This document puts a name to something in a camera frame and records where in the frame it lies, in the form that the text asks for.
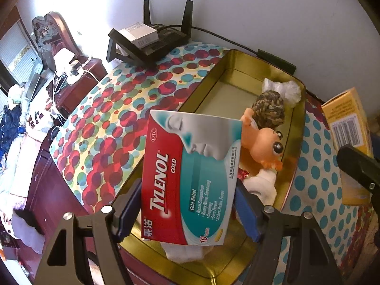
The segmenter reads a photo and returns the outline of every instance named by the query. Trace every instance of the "metal tray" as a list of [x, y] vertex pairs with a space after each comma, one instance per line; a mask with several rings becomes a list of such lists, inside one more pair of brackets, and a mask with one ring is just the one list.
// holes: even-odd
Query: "metal tray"
[[[284, 169], [277, 174], [274, 206], [281, 209], [296, 171], [303, 139], [306, 89], [301, 81], [258, 58], [230, 50], [206, 75], [180, 111], [240, 119], [245, 108], [252, 106], [261, 94], [265, 77], [280, 82], [294, 80], [302, 91], [301, 102], [293, 109], [285, 109], [285, 123], [278, 128], [284, 135]], [[126, 192], [132, 182], [141, 177], [142, 163], [143, 160], [136, 166], [120, 193]], [[253, 176], [260, 170], [260, 165], [252, 160], [244, 148], [239, 166]], [[159, 242], [141, 240], [138, 223], [135, 223], [132, 234], [121, 246], [157, 273], [180, 285], [233, 284], [249, 265], [256, 250], [243, 227], [233, 218], [224, 245], [214, 247], [202, 261], [181, 265], [169, 261]]]

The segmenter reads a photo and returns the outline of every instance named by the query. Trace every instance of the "screw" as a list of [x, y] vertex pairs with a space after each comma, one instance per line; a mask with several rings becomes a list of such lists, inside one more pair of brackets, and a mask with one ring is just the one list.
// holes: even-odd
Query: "screw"
[[307, 220], [311, 220], [313, 218], [313, 215], [310, 212], [305, 212], [304, 218], [306, 218]]
[[265, 213], [273, 213], [274, 212], [274, 207], [272, 207], [271, 205], [266, 205], [264, 207], [264, 212]]
[[112, 207], [111, 207], [110, 205], [105, 205], [105, 206], [101, 209], [101, 211], [102, 211], [104, 214], [107, 214], [107, 213], [109, 213], [109, 212], [112, 211]]
[[64, 215], [63, 215], [63, 219], [64, 220], [69, 220], [73, 217], [73, 214], [71, 212], [66, 212]]

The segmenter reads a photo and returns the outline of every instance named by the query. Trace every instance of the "brown rope ball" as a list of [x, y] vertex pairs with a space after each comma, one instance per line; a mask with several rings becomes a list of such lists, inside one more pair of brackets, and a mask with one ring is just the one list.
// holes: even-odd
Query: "brown rope ball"
[[272, 128], [284, 124], [285, 110], [284, 100], [280, 93], [268, 90], [261, 93], [252, 105], [254, 111], [253, 119], [259, 129]]

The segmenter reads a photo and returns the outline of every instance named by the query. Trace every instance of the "toy head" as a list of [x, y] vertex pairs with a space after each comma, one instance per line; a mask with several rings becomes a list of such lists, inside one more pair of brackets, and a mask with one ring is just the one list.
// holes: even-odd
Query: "toy head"
[[280, 143], [281, 139], [281, 132], [262, 128], [258, 131], [256, 141], [249, 150], [252, 158], [266, 169], [281, 170], [282, 163], [278, 160], [284, 152], [284, 147]]

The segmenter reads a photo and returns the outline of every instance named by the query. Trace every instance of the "yellow box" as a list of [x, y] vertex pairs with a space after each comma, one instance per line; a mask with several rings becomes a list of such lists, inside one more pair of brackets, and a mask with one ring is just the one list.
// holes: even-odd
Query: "yellow box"
[[[330, 126], [334, 147], [350, 144], [373, 158], [371, 136], [367, 117], [358, 92], [351, 88], [322, 105], [324, 116]], [[344, 205], [368, 205], [369, 192], [357, 181], [341, 171], [342, 201]]]

